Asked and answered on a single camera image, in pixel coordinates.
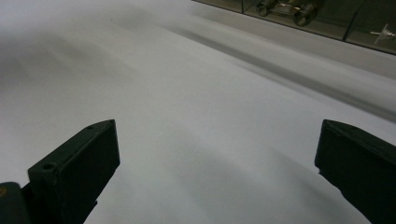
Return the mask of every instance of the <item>floor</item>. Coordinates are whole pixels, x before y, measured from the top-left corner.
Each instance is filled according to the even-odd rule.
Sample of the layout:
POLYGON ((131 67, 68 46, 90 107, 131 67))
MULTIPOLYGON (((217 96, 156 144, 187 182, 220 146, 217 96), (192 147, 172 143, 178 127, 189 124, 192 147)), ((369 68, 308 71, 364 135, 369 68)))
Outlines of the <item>floor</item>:
POLYGON ((3 1, 0 49, 0 182, 117 122, 87 224, 369 223, 314 158, 324 119, 396 144, 394 56, 181 0, 3 1))

